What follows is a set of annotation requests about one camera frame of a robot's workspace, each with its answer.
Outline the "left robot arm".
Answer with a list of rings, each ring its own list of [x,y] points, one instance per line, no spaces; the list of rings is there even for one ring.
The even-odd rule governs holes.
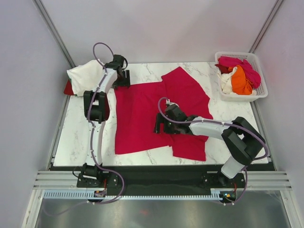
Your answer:
[[[107,94],[111,88],[130,86],[130,72],[126,70],[128,62],[125,57],[115,54],[113,60],[103,66],[100,82],[83,95],[84,114],[90,125],[89,152],[81,168],[79,177],[87,177],[94,187],[104,182],[104,175],[98,166],[102,166],[102,139],[105,122],[110,116]]]

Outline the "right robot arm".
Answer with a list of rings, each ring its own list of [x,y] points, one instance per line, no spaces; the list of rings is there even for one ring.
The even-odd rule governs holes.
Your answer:
[[[161,124],[167,134],[207,136],[225,143],[230,157],[217,176],[223,187],[230,186],[235,176],[253,161],[262,159],[258,157],[262,149],[265,154],[268,152],[264,138],[243,117],[221,122],[197,115],[187,116],[176,103],[167,101],[165,111],[159,109],[156,115],[155,133],[161,132]]]

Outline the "crimson red t shirt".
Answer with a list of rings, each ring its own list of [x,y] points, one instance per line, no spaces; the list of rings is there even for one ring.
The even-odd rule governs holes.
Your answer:
[[[115,153],[129,154],[170,146],[173,156],[206,161],[206,136],[167,134],[164,128],[172,123],[163,121],[167,97],[176,103],[187,116],[196,115],[211,119],[209,100],[203,88],[182,67],[163,75],[160,82],[120,87],[115,90],[117,129]]]

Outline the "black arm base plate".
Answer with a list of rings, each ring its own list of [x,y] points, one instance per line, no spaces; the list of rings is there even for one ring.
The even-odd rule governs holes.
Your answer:
[[[241,189],[244,174],[227,179],[221,165],[105,166],[101,179],[79,177],[79,188],[105,187],[111,195],[203,195],[211,189]]]

